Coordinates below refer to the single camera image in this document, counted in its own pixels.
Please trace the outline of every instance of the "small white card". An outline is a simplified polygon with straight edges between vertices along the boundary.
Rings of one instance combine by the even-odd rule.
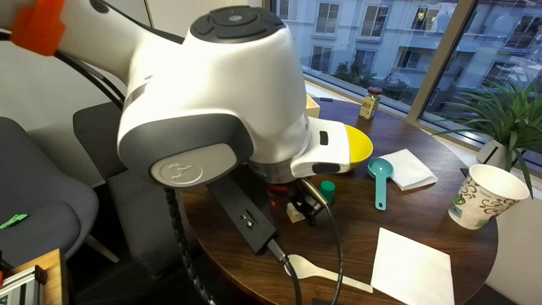
[[[450,256],[382,227],[370,285],[408,305],[453,305]]]

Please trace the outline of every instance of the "building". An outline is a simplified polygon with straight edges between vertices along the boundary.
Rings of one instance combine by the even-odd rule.
[[[375,83],[416,92],[455,7],[457,2],[436,0],[279,0],[276,11],[311,73],[359,87]],[[438,94],[496,80],[538,80],[540,16],[536,2],[480,2],[450,56]],[[411,95],[396,99],[408,104]]]

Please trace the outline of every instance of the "green plant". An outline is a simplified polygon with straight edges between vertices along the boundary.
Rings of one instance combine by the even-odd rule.
[[[480,90],[460,94],[447,119],[462,126],[447,133],[480,133],[506,148],[504,170],[511,170],[514,158],[531,194],[530,172],[521,151],[542,153],[542,95],[536,87],[514,83],[491,83]]]

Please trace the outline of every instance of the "orange object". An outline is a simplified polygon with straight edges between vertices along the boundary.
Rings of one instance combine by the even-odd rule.
[[[52,56],[66,26],[60,22],[64,0],[35,0],[21,7],[11,27],[11,43],[42,56]]]

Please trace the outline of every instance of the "wooden table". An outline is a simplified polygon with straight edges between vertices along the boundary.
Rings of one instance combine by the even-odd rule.
[[[409,149],[436,177],[431,187],[399,192],[387,182],[387,210],[372,205],[374,180],[365,173],[365,163],[350,175],[314,177],[314,185],[331,180],[337,187],[333,216],[343,246],[343,273],[370,283],[377,231],[384,227],[430,248],[447,253],[452,260],[455,304],[469,300],[491,271],[496,256],[496,222],[480,231],[465,231],[447,216],[464,177],[464,166],[447,148],[401,119],[377,112],[372,121],[359,121],[357,127],[374,143],[374,155]],[[221,209],[204,190],[182,194],[186,216],[204,253],[242,290],[262,304],[294,304],[291,280],[270,255],[254,256],[237,234]],[[306,222],[289,224],[282,210],[272,210],[279,229],[277,241],[286,253],[296,253],[314,265],[337,270],[333,234],[328,224],[308,227]],[[309,278],[301,282],[303,304],[331,300],[335,285]],[[345,304],[399,304],[374,292],[372,295],[343,287],[340,302]]]

